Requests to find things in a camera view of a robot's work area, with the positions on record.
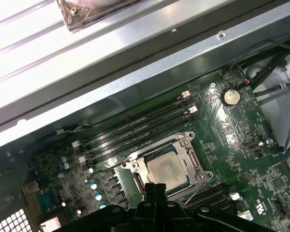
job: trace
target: screw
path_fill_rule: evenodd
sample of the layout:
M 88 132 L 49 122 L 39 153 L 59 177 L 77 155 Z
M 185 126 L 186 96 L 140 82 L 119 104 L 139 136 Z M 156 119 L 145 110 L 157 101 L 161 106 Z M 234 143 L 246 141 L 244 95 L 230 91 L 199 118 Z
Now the screw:
M 201 210 L 203 213 L 208 213 L 208 212 L 209 212 L 209 209 L 206 208 L 206 207 L 201 207 L 200 210 Z
M 204 179 L 204 176 L 202 174 L 197 174 L 197 179 L 198 180 L 203 180 Z
M 268 145 L 272 145 L 273 142 L 274 142 L 274 140 L 272 138 L 267 138 L 266 139 L 266 144 L 268 144 Z
M 215 88 L 215 87 L 216 87 L 216 84 L 215 84 L 214 82 L 213 82 L 213 83 L 210 83 L 210 84 L 209 84 L 209 87 L 210 87 L 210 88 Z
M 8 198 L 6 199 L 6 201 L 8 203 L 12 202 L 13 200 L 14 200 L 14 196 L 13 195 L 8 196 Z
M 133 163 L 131 166 L 132 166 L 132 168 L 136 168 L 137 167 L 137 164 L 136 163 Z
M 187 146 L 187 145 L 188 145 L 188 141 L 187 141 L 186 139 L 183 139 L 183 140 L 181 141 L 181 145 L 182 145 L 182 146 Z
M 175 206 L 175 203 L 174 202 L 168 202 L 168 207 L 174 207 Z
M 72 14 L 72 15 L 75 15 L 75 14 L 76 14 L 76 8 L 75 8 L 75 7 L 72 7 L 72 8 L 71 8 L 71 14 Z

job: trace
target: capacitor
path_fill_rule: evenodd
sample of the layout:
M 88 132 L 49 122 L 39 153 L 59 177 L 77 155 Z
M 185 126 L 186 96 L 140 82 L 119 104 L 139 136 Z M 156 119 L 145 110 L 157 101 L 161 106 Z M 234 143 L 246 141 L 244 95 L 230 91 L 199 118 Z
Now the capacitor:
M 65 156 L 61 156 L 61 162 L 65 163 L 67 161 L 67 158 Z
M 237 105 L 241 99 L 240 93 L 232 88 L 225 89 L 221 94 L 221 101 L 226 106 Z
M 63 164 L 63 168 L 64 168 L 64 169 L 68 169 L 69 167 L 70 167 L 70 166 L 69 166 L 68 163 L 64 163 L 64 164 Z
M 100 209 L 103 209 L 103 208 L 105 208 L 107 206 L 107 203 L 106 202 L 102 202 L 101 204 L 100 204 Z
M 99 184 L 98 181 L 94 181 L 94 182 L 91 183 L 90 188 L 92 190 L 96 190 L 97 187 L 98 187 L 98 184 Z
M 57 176 L 58 176 L 59 179 L 62 179 L 64 177 L 64 174 L 59 173 Z
M 101 201 L 102 200 L 102 193 L 101 192 L 97 193 L 95 197 L 96 197 L 97 201 Z

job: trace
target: pcie slot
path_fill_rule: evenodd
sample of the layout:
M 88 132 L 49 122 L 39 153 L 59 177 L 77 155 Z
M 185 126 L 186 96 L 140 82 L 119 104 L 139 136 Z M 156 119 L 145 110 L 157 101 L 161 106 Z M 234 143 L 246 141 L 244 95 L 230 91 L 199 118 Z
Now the pcie slot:
M 187 207 L 190 210 L 194 210 L 201 205 L 211 205 L 219 209 L 228 209 L 232 207 L 232 202 L 228 197 L 229 192 L 228 186 L 220 184 L 196 194 L 196 196 L 189 201 Z
M 173 115 L 170 115 L 170 116 L 164 118 L 163 120 L 172 121 L 174 119 L 181 117 L 182 115 L 183 115 L 183 111 L 179 111 Z M 129 143 L 129 140 L 135 140 L 135 138 L 137 138 L 137 136 L 141 136 L 141 135 L 148 134 L 148 133 L 150 135 L 150 133 L 158 130 L 160 126 L 163 126 L 165 124 L 165 122 L 163 120 L 161 120 L 161 118 L 156 119 L 155 121 L 158 121 L 158 123 L 156 123 L 156 124 L 145 124 L 147 126 L 141 125 L 141 126 L 137 127 L 136 129 L 133 129 L 131 132 L 121 135 L 121 137 L 117 136 L 109 141 L 102 142 L 99 145 L 96 144 L 96 147 L 94 149 L 89 150 L 88 152 L 89 152 L 90 156 L 92 156 L 93 154 L 101 154 L 101 153 L 106 152 L 110 149 L 115 149 L 117 145 L 120 145 L 120 144 L 126 145 L 127 143 Z
M 111 157 L 114 157 L 114 156 L 120 154 L 123 151 L 126 151 L 127 153 L 131 153 L 131 152 L 133 152 L 135 150 L 142 149 L 143 147 L 148 146 L 151 142 L 153 142 L 156 139 L 158 139 L 161 134 L 179 130 L 182 127 L 183 124 L 187 123 L 190 120 L 192 120 L 192 116 L 186 116 L 186 119 L 183 120 L 183 121 L 180 121 L 175 127 L 171 127 L 171 128 L 167 127 L 167 128 L 165 128 L 163 130 L 160 130 L 159 133 L 157 133 L 154 137 L 150 137 L 149 138 L 148 136 L 146 136 L 144 139 L 142 139 L 142 140 L 140 140 L 140 141 L 138 141 L 136 143 L 133 143 L 130 146 L 125 146 L 122 149 L 117 150 L 116 152 L 112 152 L 110 154 L 101 156 L 99 158 L 95 158 L 92 161 L 92 164 L 97 164 L 99 162 L 105 161 L 105 160 L 107 160 L 107 159 L 109 159 Z

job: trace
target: metal panel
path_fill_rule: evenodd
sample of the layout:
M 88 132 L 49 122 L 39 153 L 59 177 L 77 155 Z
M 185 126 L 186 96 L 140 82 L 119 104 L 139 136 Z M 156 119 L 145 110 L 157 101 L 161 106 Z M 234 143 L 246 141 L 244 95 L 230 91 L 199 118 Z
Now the metal panel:
M 252 44 L 286 35 L 289 32 L 290 2 L 224 31 L 223 38 L 217 35 L 212 36 L 59 107 L 27 121 L 21 121 L 17 126 L 0 132 L 0 146 L 46 125 L 43 130 L 25 137 L 22 142 L 30 143 L 35 136 L 39 136 L 39 133 L 46 134 L 68 123 L 77 123 L 85 119 L 93 119 L 92 122 L 95 122 L 97 118 L 102 120 L 106 115 L 111 116 L 131 108 L 175 86 L 221 67 Z M 131 101 L 131 93 L 134 93 L 133 101 Z M 103 99 L 111 100 L 113 102 L 111 107 L 107 102 L 103 102 Z M 23 145 L 21 143 L 13 144 L 13 148 Z
M 40 29 L 27 25 L 30 32 L 0 42 L 0 95 L 5 92 L 0 108 L 227 1 L 143 0 L 77 33 L 53 12 L 50 22 L 38 23 Z M 30 14 L 43 14 L 43 8 Z M 0 38 L 6 36 L 12 37 L 1 33 Z
M 176 25 L 0 108 L 0 131 L 119 79 L 290 0 L 237 0 Z

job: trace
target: ram slot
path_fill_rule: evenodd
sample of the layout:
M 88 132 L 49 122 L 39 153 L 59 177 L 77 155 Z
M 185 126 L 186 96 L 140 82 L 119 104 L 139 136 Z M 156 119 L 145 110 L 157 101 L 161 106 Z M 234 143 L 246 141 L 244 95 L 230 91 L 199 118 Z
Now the ram slot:
M 189 104 L 188 102 L 189 98 L 185 99 L 171 99 L 166 102 L 163 102 L 150 110 L 147 110 L 146 112 L 142 112 L 140 114 L 137 114 L 135 116 L 132 116 L 129 118 L 126 122 L 120 123 L 116 126 L 111 126 L 107 129 L 104 129 L 96 134 L 94 134 L 92 137 L 87 139 L 90 145 L 91 141 L 95 143 L 95 140 L 103 139 L 108 136 L 112 136 L 114 134 L 119 134 L 124 132 L 126 129 L 129 129 L 131 126 L 138 124 L 140 122 L 146 122 L 148 120 L 151 120 L 152 118 L 157 117 L 157 115 L 167 114 L 168 112 L 174 111 L 176 109 L 180 109 L 183 106 L 186 106 Z
M 162 129 L 159 128 L 159 129 L 155 130 L 155 132 L 151 132 L 144 137 L 139 137 L 140 138 L 139 140 L 134 140 L 131 144 L 122 146 L 120 149 L 112 151 L 108 154 L 99 154 L 99 157 L 94 157 L 92 159 L 92 164 L 95 165 L 95 164 L 100 163 L 102 161 L 105 161 L 111 157 L 114 157 L 122 152 L 130 154 L 136 150 L 142 149 L 143 147 L 146 147 L 149 144 L 156 141 L 157 139 L 159 139 L 161 137 L 161 134 L 167 134 L 168 132 L 171 133 L 171 132 L 177 131 L 180 128 L 182 128 L 185 123 L 192 120 L 192 116 L 183 116 L 183 118 L 184 118 L 184 120 L 178 120 L 178 118 L 176 120 L 173 120 L 172 124 L 173 123 L 174 124 L 172 127 L 167 126 L 165 128 L 162 128 Z

